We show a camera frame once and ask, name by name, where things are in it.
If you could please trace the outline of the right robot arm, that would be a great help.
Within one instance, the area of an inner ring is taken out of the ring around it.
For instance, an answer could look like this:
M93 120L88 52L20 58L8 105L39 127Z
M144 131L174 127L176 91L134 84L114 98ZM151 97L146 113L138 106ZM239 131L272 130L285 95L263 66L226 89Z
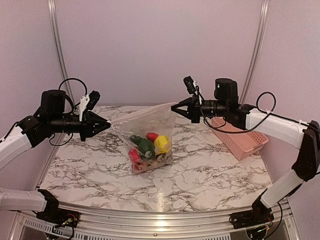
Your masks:
M231 214L233 224L258 224L272 218L272 207L313 179L320 167L320 125L262 110L257 104L240 104L238 84L229 78L215 80L214 99L205 100L191 76L183 80L191 97L171 110L192 123L203 119L212 130L229 135L258 132L275 142L262 154L268 170L287 167L271 187L261 193L248 211Z

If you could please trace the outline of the clear zip top bag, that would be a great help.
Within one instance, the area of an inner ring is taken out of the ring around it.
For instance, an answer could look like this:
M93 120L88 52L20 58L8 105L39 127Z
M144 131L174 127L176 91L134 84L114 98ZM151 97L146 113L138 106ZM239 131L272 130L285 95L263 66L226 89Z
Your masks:
M150 106L118 117L111 128L124 142L133 174L173 162L173 129L177 115L173 102Z

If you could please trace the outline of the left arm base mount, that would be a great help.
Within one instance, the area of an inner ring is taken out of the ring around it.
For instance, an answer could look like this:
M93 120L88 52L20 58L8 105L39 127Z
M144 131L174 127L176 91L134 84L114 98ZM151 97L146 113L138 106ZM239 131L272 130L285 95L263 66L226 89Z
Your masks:
M78 211L57 208L53 212L37 212L36 217L55 224L58 228L65 226L76 228L80 219L80 213Z

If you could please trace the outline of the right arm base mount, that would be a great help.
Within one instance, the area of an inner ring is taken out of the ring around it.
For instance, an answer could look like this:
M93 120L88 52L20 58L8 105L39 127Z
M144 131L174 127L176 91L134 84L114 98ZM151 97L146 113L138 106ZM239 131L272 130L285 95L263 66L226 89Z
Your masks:
M234 229L241 229L252 227L255 225L261 225L264 223L271 223L274 219L274 215L271 212L255 216L253 210L235 212L229 216L229 222L233 225Z

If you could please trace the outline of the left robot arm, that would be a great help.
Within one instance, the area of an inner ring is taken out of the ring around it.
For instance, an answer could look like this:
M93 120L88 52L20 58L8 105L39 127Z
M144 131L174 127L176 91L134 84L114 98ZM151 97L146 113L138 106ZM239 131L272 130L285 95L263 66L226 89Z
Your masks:
M110 128L111 124L92 112L100 99L98 91L86 94L80 100L79 113L65 112L65 102L71 99L64 90L53 89L41 95L40 107L33 115L16 122L8 134L0 140L0 167L3 169L22 153L35 148L55 134L79 134L84 142ZM1 188L2 211L43 212L53 223L63 219L59 201L47 190L34 191Z

